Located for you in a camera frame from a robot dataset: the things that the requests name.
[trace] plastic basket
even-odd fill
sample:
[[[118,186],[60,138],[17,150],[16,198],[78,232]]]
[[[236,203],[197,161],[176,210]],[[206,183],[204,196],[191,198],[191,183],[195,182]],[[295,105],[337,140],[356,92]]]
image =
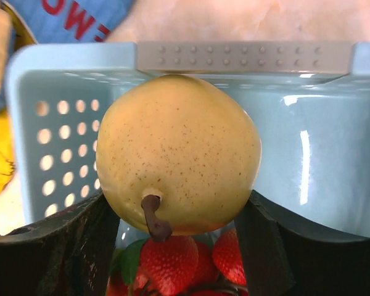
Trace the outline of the plastic basket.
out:
[[[99,188],[95,148],[105,111],[165,72],[210,81],[253,118],[263,142],[258,192],[312,221],[370,237],[370,43],[22,49],[9,65],[6,93],[27,223]],[[144,235],[120,228],[118,244],[125,233],[130,241]]]

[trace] table surface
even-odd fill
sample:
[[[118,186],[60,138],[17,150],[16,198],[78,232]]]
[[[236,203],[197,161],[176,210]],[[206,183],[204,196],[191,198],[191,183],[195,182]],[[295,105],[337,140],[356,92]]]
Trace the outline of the table surface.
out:
[[[370,41],[370,0],[136,1],[107,42]],[[0,234],[24,225],[19,176],[0,194]]]

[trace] blue cloth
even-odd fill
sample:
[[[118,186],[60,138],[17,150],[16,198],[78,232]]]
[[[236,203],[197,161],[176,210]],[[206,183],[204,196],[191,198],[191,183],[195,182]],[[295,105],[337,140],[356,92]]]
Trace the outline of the blue cloth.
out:
[[[129,14],[134,0],[6,0],[37,43],[101,42]],[[9,56],[14,51],[13,30]],[[0,91],[0,110],[6,105]]]

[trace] red letter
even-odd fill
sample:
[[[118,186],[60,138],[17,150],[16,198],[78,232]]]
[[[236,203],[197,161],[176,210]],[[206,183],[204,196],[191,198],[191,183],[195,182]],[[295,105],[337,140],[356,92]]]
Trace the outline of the red letter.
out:
[[[46,12],[48,12],[51,15],[58,15],[60,11],[63,9],[65,4],[65,0],[56,0],[56,5],[51,6],[48,3],[48,0],[43,0],[43,8]]]
[[[77,23],[78,27],[76,29],[75,39],[80,40],[82,36],[90,29],[90,27],[94,24],[95,19],[93,16],[90,16],[86,23],[84,23],[85,13],[86,10],[81,10],[78,12],[79,4],[73,1],[72,6],[70,8],[70,12],[68,13],[66,24],[64,28],[66,30],[71,29]]]
[[[102,42],[102,41],[105,39],[105,37],[107,37],[107,35],[110,33],[110,30],[109,30],[106,26],[104,26],[104,25],[102,25],[102,24],[100,24],[100,25],[99,25],[99,27],[98,27],[97,29],[98,29],[101,33],[103,33],[103,34],[104,34],[104,37],[103,37],[103,38],[101,38],[100,36],[95,35],[94,40],[95,40],[95,41],[97,41],[97,42]]]

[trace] light blue plastic bin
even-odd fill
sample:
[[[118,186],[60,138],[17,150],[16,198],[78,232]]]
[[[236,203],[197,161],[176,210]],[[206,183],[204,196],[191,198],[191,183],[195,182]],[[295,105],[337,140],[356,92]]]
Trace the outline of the light blue plastic bin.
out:
[[[105,111],[129,89],[165,72],[210,81],[252,117],[263,143],[257,191],[317,223],[370,237],[370,43],[22,49],[10,62],[6,93],[26,223],[99,188],[94,149]],[[41,130],[50,134],[45,144],[38,141]],[[41,168],[42,159],[52,165]],[[68,172],[73,178],[64,185]],[[119,234],[118,245],[145,236],[123,222]]]

